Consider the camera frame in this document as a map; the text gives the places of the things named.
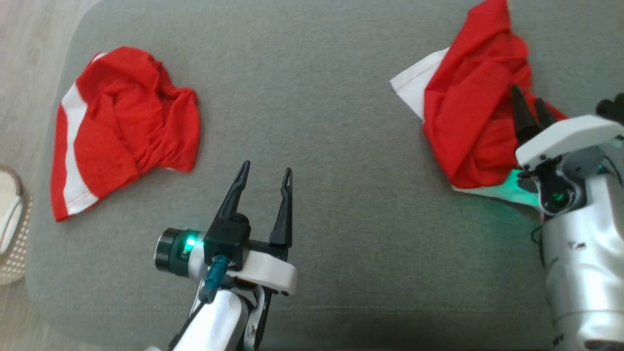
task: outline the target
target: black cable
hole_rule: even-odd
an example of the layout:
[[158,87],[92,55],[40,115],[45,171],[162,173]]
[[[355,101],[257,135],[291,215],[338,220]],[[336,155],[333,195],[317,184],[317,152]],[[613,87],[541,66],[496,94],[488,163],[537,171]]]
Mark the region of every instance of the black cable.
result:
[[541,238],[540,238],[540,240],[537,240],[537,239],[535,238],[535,233],[537,233],[538,231],[540,231],[540,236],[541,236],[541,235],[542,235],[541,230],[542,230],[542,226],[540,225],[539,227],[535,228],[535,229],[531,232],[531,241],[532,241],[532,242],[534,242],[534,243],[536,243],[537,245],[539,245],[539,244],[540,244]]
[[184,326],[182,327],[182,329],[180,329],[180,332],[178,334],[175,334],[175,336],[169,343],[169,349],[167,351],[173,351],[176,345],[178,345],[178,341],[180,341],[180,338],[182,338],[184,333],[187,331],[188,326],[191,324],[191,322],[193,322],[193,319],[195,318],[195,316],[199,313],[199,311],[202,309],[202,307],[205,304],[206,304],[206,301],[202,299],[199,306],[197,306],[197,308],[193,311],[193,313],[188,317],[186,323],[184,323]]
[[611,168],[613,169],[613,173],[615,173],[615,177],[617,177],[618,179],[618,183],[620,183],[620,186],[624,186],[622,184],[622,175],[620,174],[620,171],[618,170],[617,167],[615,167],[615,163],[613,162],[613,160],[611,160],[610,157],[605,155],[605,160],[607,160],[609,162],[609,164],[611,164]]

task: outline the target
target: red fabric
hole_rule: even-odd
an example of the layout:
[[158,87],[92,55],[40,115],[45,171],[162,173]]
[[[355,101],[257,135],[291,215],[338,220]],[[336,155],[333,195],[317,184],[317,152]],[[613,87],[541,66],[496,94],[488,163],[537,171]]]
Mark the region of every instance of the red fabric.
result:
[[507,1],[486,0],[470,10],[429,81],[423,131],[455,187],[500,185],[516,166],[511,87],[520,86],[533,109],[528,55],[511,31]]
[[[197,95],[175,87],[149,53],[120,47],[96,56],[76,79],[76,88],[79,96],[70,90],[57,114],[51,180],[56,220],[71,215],[72,203],[80,200],[64,198],[64,189],[74,186],[67,175],[67,159],[72,157],[67,151],[68,119],[79,123],[73,146],[85,193],[99,200],[154,167],[193,169],[200,133]],[[80,119],[74,107],[83,104],[86,112]]]

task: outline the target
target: white fabric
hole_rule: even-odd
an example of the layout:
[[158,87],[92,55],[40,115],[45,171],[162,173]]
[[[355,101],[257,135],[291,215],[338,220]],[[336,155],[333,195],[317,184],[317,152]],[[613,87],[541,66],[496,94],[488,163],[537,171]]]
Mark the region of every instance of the white fabric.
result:
[[93,58],[93,60],[91,60],[91,62],[96,62],[97,60],[104,57],[106,54],[108,54],[108,52],[100,52],[99,54],[95,55],[95,57]]
[[396,94],[422,119],[422,123],[425,123],[425,88],[449,49],[429,54],[390,81]]
[[[422,120],[422,123],[425,123],[425,88],[433,78],[438,67],[440,67],[440,63],[442,63],[449,49],[447,47],[444,50],[432,52],[390,80],[390,85],[392,85],[396,94],[416,113],[416,116]],[[458,189],[453,187],[453,190],[467,194],[495,197],[539,208],[537,194],[527,192],[516,185],[517,173],[518,171],[512,171],[503,184],[495,187],[475,189]]]
[[67,214],[72,215],[95,204],[98,198],[91,194],[87,184],[84,183],[76,161],[74,141],[78,135],[80,124],[87,113],[87,103],[80,96],[75,83],[72,84],[61,100],[61,106],[67,116],[67,154],[65,155],[67,177],[63,196],[65,197]]

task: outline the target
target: gray fabric surface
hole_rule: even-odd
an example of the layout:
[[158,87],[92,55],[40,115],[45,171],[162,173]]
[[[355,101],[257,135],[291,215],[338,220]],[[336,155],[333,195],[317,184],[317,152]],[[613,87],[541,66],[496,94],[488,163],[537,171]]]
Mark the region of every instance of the gray fabric surface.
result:
[[[79,26],[57,100],[97,52],[137,46],[200,98],[195,170],[158,170],[56,224],[35,195],[27,286],[57,329],[167,344],[194,284],[156,271],[167,227],[206,229],[240,164],[240,210],[267,239],[294,172],[298,293],[265,347],[538,349],[550,322],[536,215],[450,189],[388,80],[448,46],[478,1],[104,0]],[[622,2],[514,1],[535,91],[571,116],[622,89]],[[42,172],[51,168],[54,126]]]

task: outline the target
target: wooden floor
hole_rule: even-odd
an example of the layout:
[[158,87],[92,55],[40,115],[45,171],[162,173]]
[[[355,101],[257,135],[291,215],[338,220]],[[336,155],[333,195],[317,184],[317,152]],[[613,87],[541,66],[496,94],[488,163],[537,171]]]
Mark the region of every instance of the wooden floor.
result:
[[[65,53],[82,15],[98,0],[0,0],[0,164],[31,192],[42,138],[54,113]],[[0,286],[0,350],[135,350],[88,345],[40,318],[23,279]]]

